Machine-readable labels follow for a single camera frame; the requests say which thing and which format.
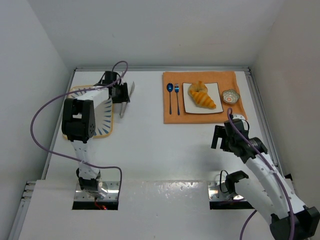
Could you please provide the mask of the metal tongs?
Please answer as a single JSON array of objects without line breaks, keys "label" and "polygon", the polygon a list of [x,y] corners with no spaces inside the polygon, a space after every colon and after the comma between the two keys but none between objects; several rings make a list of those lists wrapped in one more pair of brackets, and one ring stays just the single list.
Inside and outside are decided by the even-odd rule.
[{"label": "metal tongs", "polygon": [[123,84],[123,100],[121,102],[121,106],[120,106],[120,113],[119,116],[122,119],[125,115],[125,111],[127,109],[127,105],[128,103],[131,101],[131,96],[135,90],[135,82],[133,81],[130,85],[130,89],[128,89],[128,84],[125,82]]}]

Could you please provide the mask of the striped orange croissant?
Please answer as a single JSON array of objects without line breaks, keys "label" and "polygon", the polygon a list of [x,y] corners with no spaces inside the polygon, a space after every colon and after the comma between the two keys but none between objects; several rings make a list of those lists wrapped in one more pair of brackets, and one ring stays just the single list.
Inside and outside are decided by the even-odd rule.
[{"label": "striped orange croissant", "polygon": [[206,109],[215,109],[217,106],[211,97],[205,92],[189,92],[197,107]]}]

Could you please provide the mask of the round glazed bread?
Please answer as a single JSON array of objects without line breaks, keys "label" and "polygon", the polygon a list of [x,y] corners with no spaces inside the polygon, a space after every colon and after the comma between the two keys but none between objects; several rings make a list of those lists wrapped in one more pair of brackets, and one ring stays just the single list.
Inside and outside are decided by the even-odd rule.
[{"label": "round glazed bread", "polygon": [[207,93],[208,88],[202,81],[197,81],[189,86],[188,92]]}]

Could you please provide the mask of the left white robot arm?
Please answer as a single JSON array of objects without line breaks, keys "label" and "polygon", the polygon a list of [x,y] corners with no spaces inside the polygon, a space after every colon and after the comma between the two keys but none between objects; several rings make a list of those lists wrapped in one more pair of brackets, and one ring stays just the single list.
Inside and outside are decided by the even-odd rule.
[{"label": "left white robot arm", "polygon": [[94,85],[74,88],[64,100],[61,130],[71,142],[79,163],[80,189],[101,199],[105,196],[101,169],[94,162],[93,139],[112,132],[113,105],[130,102],[121,74],[105,71]]}]

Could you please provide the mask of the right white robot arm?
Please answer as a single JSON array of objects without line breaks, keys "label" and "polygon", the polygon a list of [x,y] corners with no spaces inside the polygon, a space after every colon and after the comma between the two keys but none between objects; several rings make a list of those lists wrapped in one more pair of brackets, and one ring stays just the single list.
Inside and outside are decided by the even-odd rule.
[{"label": "right white robot arm", "polygon": [[211,148],[239,157],[258,179],[242,170],[228,173],[220,192],[227,197],[242,196],[269,225],[275,240],[306,240],[315,235],[320,222],[316,207],[308,207],[290,188],[274,166],[268,149],[257,138],[249,138],[249,124],[242,119],[215,126]]}]

